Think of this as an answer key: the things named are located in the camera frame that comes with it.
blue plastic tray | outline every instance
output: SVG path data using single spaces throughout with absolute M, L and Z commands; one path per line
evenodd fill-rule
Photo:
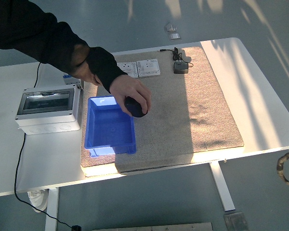
M 84 147 L 91 157 L 136 153 L 134 119 L 113 96 L 89 98 Z

power cord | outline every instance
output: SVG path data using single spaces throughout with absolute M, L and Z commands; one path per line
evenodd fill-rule
M 37 82 L 38 82 L 38 78 L 39 78 L 39 66 L 38 66 L 38 69 L 37 69 L 37 79 L 36 79 L 36 81 L 35 81 L 34 87 L 36 86 L 36 84 L 37 84 Z M 27 201 L 23 201 L 23 200 L 21 200 L 21 199 L 18 197 L 17 192 L 16 192 L 17 174 L 18 174 L 18 168 L 19 168 L 19 164 L 20 164 L 21 154 L 22 154 L 22 152 L 23 152 L 23 149 L 24 149 L 24 146 L 25 146 L 25 142 L 26 142 L 26 134 L 24 133 L 24 141 L 23 141 L 23 145 L 22 145 L 22 147 L 21 147 L 21 149 L 20 149 L 20 152 L 19 152 L 19 158 L 18 158 L 18 163 L 17 163 L 17 167 L 16 167 L 16 172 L 15 172 L 15 182 L 14 182 L 14 194 L 15 194 L 15 197 L 16 197 L 17 200 L 19 200 L 20 202 L 23 202 L 23 203 L 31 206 L 31 207 L 34 208 L 35 210 L 46 214 L 48 217 L 57 220 L 57 221 L 58 221 L 59 223 L 61 223 L 61 224 L 67 225 L 68 227 L 71 228 L 72 231 L 81 231 L 81 227 L 80 227 L 80 226 L 78 226 L 78 225 L 69 226 L 68 224 L 66 224 L 66 223 L 64 223 L 64 222 L 61 222 L 59 219 L 50 216 L 50 215 L 49 215 L 48 213 L 46 213 L 45 211 L 37 209 L 37 208 L 36 208 L 35 206 L 33 206 L 32 204 L 28 203 Z
M 184 63 L 191 64 L 191 66 L 188 66 L 188 67 L 193 67 L 194 66 L 194 64 L 186 62 L 186 61 L 183 60 L 182 52 L 179 53 L 179 50 L 176 47 L 174 48 L 174 50 L 160 49 L 159 51 L 171 51 L 172 52 L 172 60 L 174 60 L 174 61 L 182 60 Z

white shoe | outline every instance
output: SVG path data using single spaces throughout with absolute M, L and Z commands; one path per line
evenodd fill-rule
M 47 201 L 48 201 L 48 190 L 39 190 L 39 191 L 31 191 L 28 192 L 29 200 L 31 204 L 39 209 L 44 210 L 47 208 Z

floor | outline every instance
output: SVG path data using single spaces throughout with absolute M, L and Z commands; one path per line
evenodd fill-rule
M 33 0 L 90 46 L 110 52 L 239 38 L 289 111 L 289 0 Z M 177 27 L 170 41 L 164 26 Z M 0 50 L 0 66 L 34 62 Z M 287 151 L 221 162 L 236 211 L 251 231 L 289 231 L 289 186 L 276 173 Z M 285 164 L 289 178 L 289 164 Z M 25 193 L 20 194 L 27 200 Z M 211 222 L 226 231 L 208 164 L 60 188 L 58 218 L 92 229 Z M 0 197 L 0 230 L 42 231 L 45 215 Z M 58 231 L 70 230 L 58 224 Z

black jacket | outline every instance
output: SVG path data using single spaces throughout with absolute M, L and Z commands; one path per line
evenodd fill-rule
M 0 0 L 0 49 L 16 49 L 70 74 L 76 68 L 71 57 L 77 44 L 87 45 L 52 13 L 27 0 Z M 113 55 L 101 47 L 90 48 L 86 60 L 107 91 L 116 77 L 125 74 Z

